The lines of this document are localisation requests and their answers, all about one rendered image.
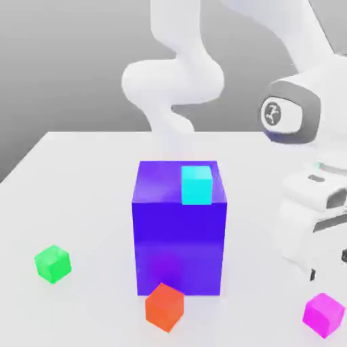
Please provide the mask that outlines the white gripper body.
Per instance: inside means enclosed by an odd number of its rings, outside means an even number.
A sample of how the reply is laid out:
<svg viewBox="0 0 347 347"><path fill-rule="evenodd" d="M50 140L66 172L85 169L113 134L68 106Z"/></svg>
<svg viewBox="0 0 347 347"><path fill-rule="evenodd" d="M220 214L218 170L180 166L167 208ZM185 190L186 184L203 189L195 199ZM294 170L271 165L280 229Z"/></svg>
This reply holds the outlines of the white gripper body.
<svg viewBox="0 0 347 347"><path fill-rule="evenodd" d="M279 252L303 273L314 273L318 261L347 249L347 207L317 211L285 200L279 210Z"/></svg>

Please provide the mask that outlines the small magenta cube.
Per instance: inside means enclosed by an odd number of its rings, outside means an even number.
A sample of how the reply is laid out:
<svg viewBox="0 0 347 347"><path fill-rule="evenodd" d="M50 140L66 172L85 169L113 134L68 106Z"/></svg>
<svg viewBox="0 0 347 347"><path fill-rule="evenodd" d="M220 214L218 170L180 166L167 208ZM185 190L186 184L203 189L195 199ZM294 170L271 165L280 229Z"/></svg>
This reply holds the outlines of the small magenta cube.
<svg viewBox="0 0 347 347"><path fill-rule="evenodd" d="M307 301L302 322L323 339L340 327L346 308L326 293L319 293Z"/></svg>

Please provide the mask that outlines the small cyan cube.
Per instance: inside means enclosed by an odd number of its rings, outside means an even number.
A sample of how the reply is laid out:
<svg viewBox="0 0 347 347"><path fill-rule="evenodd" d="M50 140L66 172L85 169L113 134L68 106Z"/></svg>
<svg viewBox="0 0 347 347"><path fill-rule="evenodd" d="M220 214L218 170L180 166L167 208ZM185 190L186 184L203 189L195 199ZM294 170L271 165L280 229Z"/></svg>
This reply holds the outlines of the small cyan cube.
<svg viewBox="0 0 347 347"><path fill-rule="evenodd" d="M183 205L211 205L212 187L210 166L182 166L181 200Z"/></svg>

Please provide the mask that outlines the small orange cube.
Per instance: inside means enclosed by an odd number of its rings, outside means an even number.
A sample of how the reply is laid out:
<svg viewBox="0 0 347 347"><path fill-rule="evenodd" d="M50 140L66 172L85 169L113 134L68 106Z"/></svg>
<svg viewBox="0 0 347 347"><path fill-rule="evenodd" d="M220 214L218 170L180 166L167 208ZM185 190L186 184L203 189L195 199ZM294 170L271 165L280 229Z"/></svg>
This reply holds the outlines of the small orange cube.
<svg viewBox="0 0 347 347"><path fill-rule="evenodd" d="M170 332L184 314L184 294L160 283L145 299L145 317L149 323Z"/></svg>

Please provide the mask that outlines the small green cube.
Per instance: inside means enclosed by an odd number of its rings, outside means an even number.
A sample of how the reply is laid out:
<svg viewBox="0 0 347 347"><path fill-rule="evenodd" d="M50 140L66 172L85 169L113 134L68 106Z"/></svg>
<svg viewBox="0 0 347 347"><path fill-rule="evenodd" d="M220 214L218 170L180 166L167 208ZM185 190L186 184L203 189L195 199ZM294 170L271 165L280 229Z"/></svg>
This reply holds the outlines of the small green cube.
<svg viewBox="0 0 347 347"><path fill-rule="evenodd" d="M35 265L39 276L51 284L56 283L72 270L69 253L56 245L37 254Z"/></svg>

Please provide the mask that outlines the large blue box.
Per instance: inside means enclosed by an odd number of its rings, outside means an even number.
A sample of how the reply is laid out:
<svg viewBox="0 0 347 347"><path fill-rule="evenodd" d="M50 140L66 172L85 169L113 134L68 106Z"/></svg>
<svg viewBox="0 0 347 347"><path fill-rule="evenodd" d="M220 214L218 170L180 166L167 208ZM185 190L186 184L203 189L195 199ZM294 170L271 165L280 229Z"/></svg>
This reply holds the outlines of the large blue box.
<svg viewBox="0 0 347 347"><path fill-rule="evenodd" d="M183 167L210 168L209 205L182 204ZM216 161L140 161L131 207L138 295L161 283L220 294L227 198Z"/></svg>

